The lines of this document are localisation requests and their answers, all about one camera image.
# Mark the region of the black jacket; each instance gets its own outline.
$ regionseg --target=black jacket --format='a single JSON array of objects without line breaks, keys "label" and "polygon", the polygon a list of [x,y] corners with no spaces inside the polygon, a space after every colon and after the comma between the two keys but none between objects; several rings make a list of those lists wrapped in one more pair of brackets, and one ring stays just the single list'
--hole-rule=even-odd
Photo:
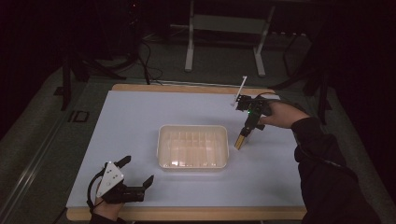
[{"label": "black jacket", "polygon": [[324,134],[319,121],[313,118],[301,119],[291,129],[299,142],[294,156],[300,163],[307,209],[303,223],[381,223],[364,199],[356,176],[345,167],[335,137]]}]

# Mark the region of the white table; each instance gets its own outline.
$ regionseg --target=white table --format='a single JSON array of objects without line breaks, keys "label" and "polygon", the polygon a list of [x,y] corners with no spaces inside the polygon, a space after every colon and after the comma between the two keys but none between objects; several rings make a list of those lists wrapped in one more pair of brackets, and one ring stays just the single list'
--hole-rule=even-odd
[{"label": "white table", "polygon": [[[90,219],[86,204],[89,182],[105,162],[127,155],[132,161],[121,169],[127,186],[141,186],[155,176],[145,201],[127,203],[121,211],[120,216],[127,220],[304,216],[291,130],[267,126],[264,131],[256,130],[240,150],[233,146],[247,118],[247,112],[230,105],[237,89],[116,85],[113,90],[108,93],[67,202],[69,219]],[[262,91],[243,90],[242,94]],[[159,129],[165,124],[224,126],[230,150],[226,167],[219,172],[162,170],[156,150]]]}]

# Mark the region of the transparent tray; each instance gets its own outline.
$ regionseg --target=transparent tray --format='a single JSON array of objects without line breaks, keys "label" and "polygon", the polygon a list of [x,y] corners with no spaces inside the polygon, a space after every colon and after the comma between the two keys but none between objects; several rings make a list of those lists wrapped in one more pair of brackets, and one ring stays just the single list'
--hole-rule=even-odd
[{"label": "transparent tray", "polygon": [[228,160],[227,130],[218,125],[164,125],[157,157],[166,170],[218,170]]}]

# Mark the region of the gray carpet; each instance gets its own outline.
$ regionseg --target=gray carpet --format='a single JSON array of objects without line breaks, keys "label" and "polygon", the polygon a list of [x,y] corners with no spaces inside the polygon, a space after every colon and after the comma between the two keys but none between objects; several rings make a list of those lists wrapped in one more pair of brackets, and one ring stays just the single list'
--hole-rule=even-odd
[{"label": "gray carpet", "polygon": [[[289,41],[285,36],[271,35],[265,42],[262,56],[266,77],[257,77],[250,46],[230,47],[226,44],[214,47],[213,43],[203,39],[199,39],[195,45],[193,71],[185,73],[187,46],[186,42],[180,41],[183,37],[183,33],[177,33],[175,41],[156,42],[151,39],[148,42],[151,49],[148,65],[163,72],[158,82],[153,84],[171,84],[177,81],[240,85],[242,76],[248,76],[247,86],[266,87],[288,78],[282,62],[282,51]],[[307,48],[306,40],[300,41],[288,53],[292,68],[299,64]],[[146,59],[149,49],[142,46],[141,55]],[[149,69],[153,77],[158,77],[161,73],[156,69]],[[128,77],[122,81],[124,83],[144,83],[142,66],[139,64],[120,71],[119,74]],[[90,143],[107,91],[113,84],[120,83],[98,74],[92,74],[88,83],[74,81],[73,101],[69,109],[62,112],[62,98],[53,95],[61,81],[61,70],[50,76],[0,144],[1,202],[6,201],[37,151],[43,147],[46,149],[46,153],[40,154],[43,155],[43,160],[38,167],[38,173],[26,192],[21,195],[21,200],[15,204],[8,223],[51,223],[61,214]],[[315,116],[318,108],[317,97],[304,96],[301,91],[303,85],[304,82],[301,81],[278,93],[281,97],[305,107],[308,113]],[[366,199],[380,215],[383,223],[396,223],[395,205],[384,190],[361,140],[332,89],[329,90],[328,100],[332,110],[326,112],[328,125],[323,126],[323,130],[337,136],[349,166],[356,171],[361,180],[361,188]],[[67,122],[73,110],[90,112],[88,121]],[[68,221],[63,213],[57,223],[71,221]],[[268,223],[291,224],[299,221]]]}]

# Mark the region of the white tabletop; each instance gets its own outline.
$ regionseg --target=white tabletop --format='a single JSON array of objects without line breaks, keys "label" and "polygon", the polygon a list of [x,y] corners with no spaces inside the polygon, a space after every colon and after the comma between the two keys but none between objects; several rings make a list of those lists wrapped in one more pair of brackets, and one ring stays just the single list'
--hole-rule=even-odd
[{"label": "white tabletop", "polygon": [[[66,206],[86,207],[94,175],[105,162],[127,155],[132,161],[121,169],[124,183],[141,186],[151,175],[154,182],[145,201],[125,206],[304,206],[292,131],[271,126],[255,130],[237,150],[233,144],[248,114],[235,110],[232,100],[231,94],[110,91]],[[230,150],[225,168],[219,172],[161,169],[157,143],[165,124],[224,126]]]}]

